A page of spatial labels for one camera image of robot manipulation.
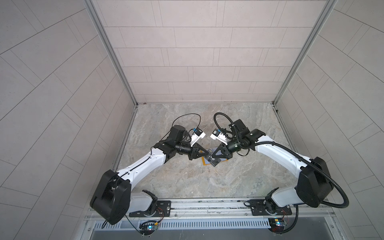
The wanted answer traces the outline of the yellow leather card holder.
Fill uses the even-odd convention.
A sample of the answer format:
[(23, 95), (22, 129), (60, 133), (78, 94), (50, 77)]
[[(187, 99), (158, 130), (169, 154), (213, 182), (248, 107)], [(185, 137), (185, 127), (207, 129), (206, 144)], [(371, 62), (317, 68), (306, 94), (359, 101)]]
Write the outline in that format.
[[(208, 149), (208, 151), (210, 152), (210, 154), (208, 155), (208, 156), (211, 156), (213, 153), (214, 153), (214, 151), (216, 150), (217, 148), (211, 148), (211, 149)], [(203, 165), (204, 166), (207, 166), (207, 165), (210, 165), (210, 163), (207, 161), (207, 157), (202, 157), (202, 161), (203, 161)]]

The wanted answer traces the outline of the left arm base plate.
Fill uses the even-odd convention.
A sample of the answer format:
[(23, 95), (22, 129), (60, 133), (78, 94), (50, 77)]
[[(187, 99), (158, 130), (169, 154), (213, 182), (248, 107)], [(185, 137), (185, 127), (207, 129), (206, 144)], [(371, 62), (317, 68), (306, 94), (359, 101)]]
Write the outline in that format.
[(130, 218), (160, 218), (169, 217), (171, 212), (171, 201), (157, 201), (155, 212), (150, 214), (149, 212), (137, 211), (129, 213)]

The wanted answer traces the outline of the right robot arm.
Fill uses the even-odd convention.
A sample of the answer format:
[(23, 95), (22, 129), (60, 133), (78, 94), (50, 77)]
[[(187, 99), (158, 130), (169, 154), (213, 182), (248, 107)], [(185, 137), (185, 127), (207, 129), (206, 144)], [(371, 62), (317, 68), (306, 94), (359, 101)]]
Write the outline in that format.
[(278, 144), (258, 129), (250, 131), (241, 120), (230, 124), (230, 128), (232, 139), (227, 138), (224, 129), (215, 129), (211, 134), (212, 139), (221, 142), (212, 153), (212, 158), (229, 160), (241, 149), (252, 150), (268, 156), (298, 179), (294, 186), (276, 188), (268, 193), (264, 205), (270, 214), (288, 205), (306, 204), (316, 208), (334, 189), (324, 160), (302, 156)]

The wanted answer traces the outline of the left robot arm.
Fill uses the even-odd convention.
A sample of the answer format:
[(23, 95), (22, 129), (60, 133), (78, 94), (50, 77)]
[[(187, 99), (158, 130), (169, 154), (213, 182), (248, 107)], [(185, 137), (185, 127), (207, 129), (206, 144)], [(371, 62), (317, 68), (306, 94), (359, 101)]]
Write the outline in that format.
[(117, 172), (106, 171), (94, 192), (90, 207), (111, 225), (118, 223), (128, 213), (143, 212), (152, 216), (157, 211), (158, 198), (147, 190), (133, 193), (132, 189), (176, 154), (187, 155), (189, 160), (209, 155), (198, 144), (198, 140), (206, 135), (200, 128), (194, 130), (190, 141), (184, 139), (187, 134), (183, 126), (174, 125), (168, 137), (157, 142), (144, 157)]

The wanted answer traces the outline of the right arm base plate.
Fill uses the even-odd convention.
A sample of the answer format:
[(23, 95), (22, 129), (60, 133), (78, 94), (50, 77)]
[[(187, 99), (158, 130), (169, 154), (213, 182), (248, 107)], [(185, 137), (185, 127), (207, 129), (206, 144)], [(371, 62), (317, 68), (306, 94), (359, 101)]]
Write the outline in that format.
[(289, 206), (279, 207), (272, 200), (251, 199), (244, 202), (244, 205), (251, 209), (252, 216), (292, 215), (292, 209)]

